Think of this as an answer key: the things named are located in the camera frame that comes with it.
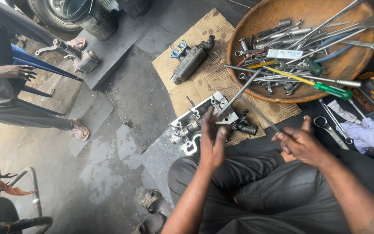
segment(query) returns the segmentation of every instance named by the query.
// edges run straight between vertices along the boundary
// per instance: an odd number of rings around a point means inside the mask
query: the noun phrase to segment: hand
[[[202,137],[200,139],[200,164],[215,171],[224,162],[224,148],[229,137],[231,126],[216,125],[222,118],[213,116],[214,107],[209,107],[202,121]]]
[[[324,161],[333,155],[308,131],[292,127],[284,127],[282,132],[272,137],[272,141],[280,141],[281,148],[288,154],[314,167],[323,167]]]
[[[30,78],[35,79],[33,75],[37,75],[33,70],[35,68],[27,65],[6,65],[0,66],[0,78],[7,79],[24,79],[31,81]]]
[[[314,135],[314,128],[313,128],[313,119],[309,115],[304,116],[304,122],[301,126],[301,130],[304,130],[311,134],[312,136]],[[284,158],[285,162],[292,162],[297,160],[296,157],[291,153],[287,153],[285,151],[281,152],[281,156]]]

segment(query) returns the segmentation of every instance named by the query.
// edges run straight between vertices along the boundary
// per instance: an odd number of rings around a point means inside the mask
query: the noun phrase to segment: blue chair
[[[53,73],[56,73],[56,74],[59,74],[59,75],[65,76],[65,77],[69,77],[69,78],[75,79],[75,80],[80,81],[80,82],[83,82],[83,79],[77,77],[76,75],[71,74],[69,72],[66,72],[66,71],[64,71],[64,70],[62,70],[58,67],[55,67],[51,64],[48,64],[44,61],[41,61],[41,60],[27,54],[23,49],[21,49],[20,47],[18,47],[16,45],[11,44],[11,47],[12,47],[13,53],[14,53],[13,54],[13,57],[14,57],[13,58],[13,65],[33,66],[35,68],[39,68],[39,69],[42,69],[42,70],[53,72]],[[47,98],[52,97],[51,94],[42,92],[42,91],[37,90],[33,87],[25,85],[26,82],[27,81],[24,80],[24,79],[12,79],[11,83],[13,85],[15,97],[17,97],[18,94],[21,91],[37,94],[37,95],[47,97]],[[37,105],[34,105],[32,103],[26,102],[26,101],[18,99],[18,98],[17,98],[17,104],[20,105],[20,106],[37,109],[39,111],[43,111],[46,114],[64,116],[64,114],[61,114],[61,113],[58,113],[58,112],[55,112],[55,111],[37,106]]]

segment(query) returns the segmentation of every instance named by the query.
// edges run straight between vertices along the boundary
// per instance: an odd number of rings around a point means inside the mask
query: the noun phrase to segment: wheel rim
[[[44,7],[55,20],[61,22],[62,24],[72,25],[73,23],[64,19],[64,16],[61,13],[63,3],[64,0],[44,0]]]

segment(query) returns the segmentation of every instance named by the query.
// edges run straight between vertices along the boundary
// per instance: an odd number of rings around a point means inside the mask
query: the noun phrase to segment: wooden tray
[[[227,51],[227,64],[237,65],[243,60],[243,57],[236,57],[234,53],[239,51],[241,45],[239,40],[246,38],[249,40],[249,35],[255,35],[260,31],[278,26],[281,19],[291,18],[291,24],[299,20],[304,20],[304,24],[300,28],[316,27],[338,13],[341,9],[349,5],[353,0],[264,0],[257,4],[238,24],[233,31]],[[374,11],[369,3],[363,2],[355,8],[351,9],[343,16],[338,18],[334,23],[351,21],[350,24],[344,24],[336,27],[325,29],[327,32],[332,32],[337,29],[345,28],[352,24],[358,23],[371,17]],[[350,38],[351,40],[361,40],[365,42],[374,42],[374,29],[366,30],[358,35]],[[346,44],[338,43],[328,48],[329,53],[340,50]],[[369,63],[373,55],[373,50],[361,46],[353,46],[341,55],[324,61],[322,64],[328,67],[330,73],[324,75],[329,79],[353,80],[355,79]],[[241,71],[229,69],[229,74],[239,87],[242,87],[245,82],[238,78]],[[327,85],[335,85],[332,82],[325,82]],[[246,93],[275,103],[298,103],[308,102],[326,95],[324,91],[314,89],[307,84],[301,85],[295,90],[291,96],[284,94],[283,87],[272,88],[272,94],[268,94],[262,85],[251,85],[246,89]]]

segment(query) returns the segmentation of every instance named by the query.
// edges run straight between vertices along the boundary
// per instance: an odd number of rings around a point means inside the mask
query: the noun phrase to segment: bucket
[[[151,8],[151,0],[115,0],[133,19],[143,17]]]
[[[118,26],[97,0],[65,0],[61,11],[67,20],[80,25],[100,41],[109,39]]]

